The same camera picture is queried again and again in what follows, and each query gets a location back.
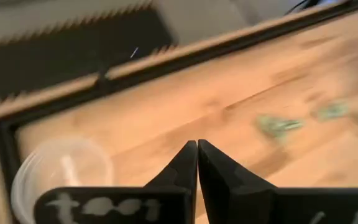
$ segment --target wooden surface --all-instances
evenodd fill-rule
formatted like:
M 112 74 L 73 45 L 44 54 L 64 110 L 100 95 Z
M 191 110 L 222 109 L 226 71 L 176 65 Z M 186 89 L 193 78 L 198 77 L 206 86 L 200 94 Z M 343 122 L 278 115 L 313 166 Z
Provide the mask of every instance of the wooden surface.
M 188 139 L 205 138 L 277 186 L 358 187 L 358 126 L 310 116 L 338 98 L 358 112 L 358 12 L 63 111 L 17 137 L 23 159 L 44 141 L 90 139 L 110 155 L 120 186 L 144 185 Z M 255 128 L 258 114 L 306 126 L 280 147 Z

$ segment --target clear plastic cup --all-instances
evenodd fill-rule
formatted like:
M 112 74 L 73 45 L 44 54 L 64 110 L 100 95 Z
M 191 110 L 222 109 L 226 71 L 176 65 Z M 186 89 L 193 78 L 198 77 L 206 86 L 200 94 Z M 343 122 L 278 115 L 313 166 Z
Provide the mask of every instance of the clear plastic cup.
M 22 224 L 35 224 L 33 209 L 46 191 L 67 186 L 111 186 L 109 155 L 93 142 L 59 139 L 41 144 L 21 165 L 12 185 L 11 203 Z

